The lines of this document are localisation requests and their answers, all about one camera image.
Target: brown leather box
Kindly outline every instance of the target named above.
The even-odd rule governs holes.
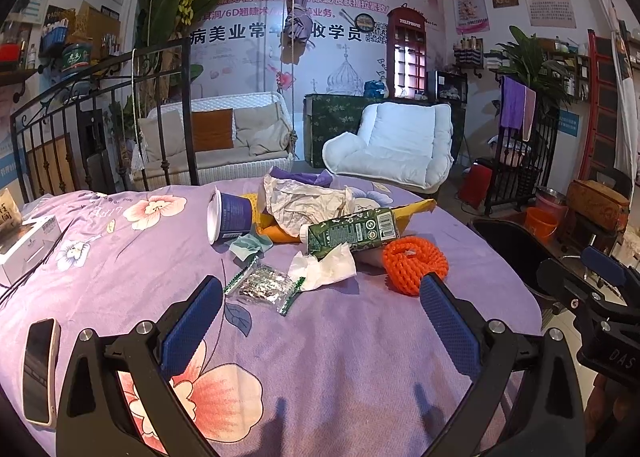
[[[624,231],[629,219],[629,199],[603,184],[574,180],[566,193],[569,208],[607,231]]]

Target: white armchair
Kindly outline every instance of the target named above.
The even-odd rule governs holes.
[[[322,158],[334,174],[434,193],[449,177],[451,107],[385,102],[367,106],[357,135],[327,141]]]

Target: silver bolt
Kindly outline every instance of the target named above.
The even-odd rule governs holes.
[[[151,329],[154,328],[154,325],[145,320],[144,322],[140,322],[138,325],[136,325],[136,332],[138,334],[147,334],[149,332],[151,332]]]
[[[489,322],[489,331],[494,334],[502,334],[505,329],[506,327],[504,326],[504,323],[500,320],[491,320],[491,322]]]
[[[90,340],[91,336],[93,335],[94,335],[94,332],[91,329],[82,329],[80,331],[80,334],[78,335],[78,338],[80,339],[81,342],[86,342]]]
[[[549,336],[551,336],[552,340],[556,340],[557,342],[562,341],[562,338],[564,338],[562,331],[560,329],[556,329],[555,327],[549,329]]]

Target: smartphone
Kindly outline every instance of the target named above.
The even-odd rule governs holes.
[[[53,318],[32,323],[22,365],[22,411],[27,421],[38,426],[56,426],[54,375],[60,324]]]

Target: stainless steel bowl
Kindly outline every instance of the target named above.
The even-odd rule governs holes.
[[[536,196],[551,201],[553,204],[558,204],[559,206],[564,206],[566,204],[566,195],[554,190],[553,188],[539,186],[536,191]]]

